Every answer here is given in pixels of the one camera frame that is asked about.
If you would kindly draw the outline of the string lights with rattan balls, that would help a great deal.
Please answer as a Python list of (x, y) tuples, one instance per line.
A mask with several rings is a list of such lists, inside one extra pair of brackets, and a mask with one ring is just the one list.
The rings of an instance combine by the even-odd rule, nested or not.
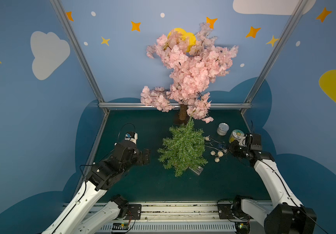
[(211, 136), (205, 136), (204, 141), (205, 147), (210, 149), (210, 155), (214, 157), (216, 163), (230, 153), (225, 141), (215, 140)]

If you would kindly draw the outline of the small green christmas tree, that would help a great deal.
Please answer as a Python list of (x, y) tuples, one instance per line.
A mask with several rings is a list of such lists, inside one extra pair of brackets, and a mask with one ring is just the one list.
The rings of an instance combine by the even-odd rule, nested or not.
[(172, 136), (164, 138), (162, 148), (158, 149), (158, 160), (165, 169), (173, 169), (174, 176), (180, 177), (189, 168), (198, 168), (208, 163), (203, 157), (204, 131), (195, 129), (192, 118), (186, 124), (170, 127), (169, 131)]

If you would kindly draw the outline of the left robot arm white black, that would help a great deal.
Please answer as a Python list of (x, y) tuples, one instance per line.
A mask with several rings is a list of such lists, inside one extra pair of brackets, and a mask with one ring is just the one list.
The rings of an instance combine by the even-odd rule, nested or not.
[(133, 138), (116, 143), (107, 159), (91, 166), (75, 197), (44, 233), (94, 234), (104, 224), (118, 217), (125, 217), (129, 203), (120, 195), (112, 197), (101, 210), (89, 218), (86, 215), (131, 167), (149, 164), (149, 156), (150, 150), (140, 151)]

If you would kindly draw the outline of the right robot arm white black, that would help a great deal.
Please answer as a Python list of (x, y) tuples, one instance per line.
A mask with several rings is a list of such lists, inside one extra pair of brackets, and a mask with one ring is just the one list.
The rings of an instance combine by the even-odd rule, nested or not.
[(264, 227), (267, 234), (312, 234), (317, 216), (313, 209), (305, 207), (294, 195), (280, 174), (274, 157), (263, 151), (261, 135), (248, 133), (241, 139), (230, 141), (228, 150), (238, 159), (247, 159), (262, 179), (271, 198), (270, 211), (247, 196), (236, 196), (232, 215), (237, 218), (253, 218)]

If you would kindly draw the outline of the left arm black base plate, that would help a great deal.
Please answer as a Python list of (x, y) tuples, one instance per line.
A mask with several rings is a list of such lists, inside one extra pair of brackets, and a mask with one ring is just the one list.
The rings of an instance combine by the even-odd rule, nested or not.
[(120, 210), (118, 219), (140, 220), (141, 212), (142, 212), (142, 205), (141, 204), (128, 204)]

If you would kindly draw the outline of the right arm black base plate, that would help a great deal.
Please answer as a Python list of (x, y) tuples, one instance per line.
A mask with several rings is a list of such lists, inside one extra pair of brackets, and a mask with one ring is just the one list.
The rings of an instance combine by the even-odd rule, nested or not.
[(226, 219), (226, 220), (233, 220), (233, 219), (237, 219), (237, 220), (241, 220), (241, 221), (250, 221), (253, 218), (240, 211), (234, 211), (233, 210), (233, 204), (232, 203), (218, 203), (217, 204), (217, 208), (218, 208), (218, 215), (220, 219)]

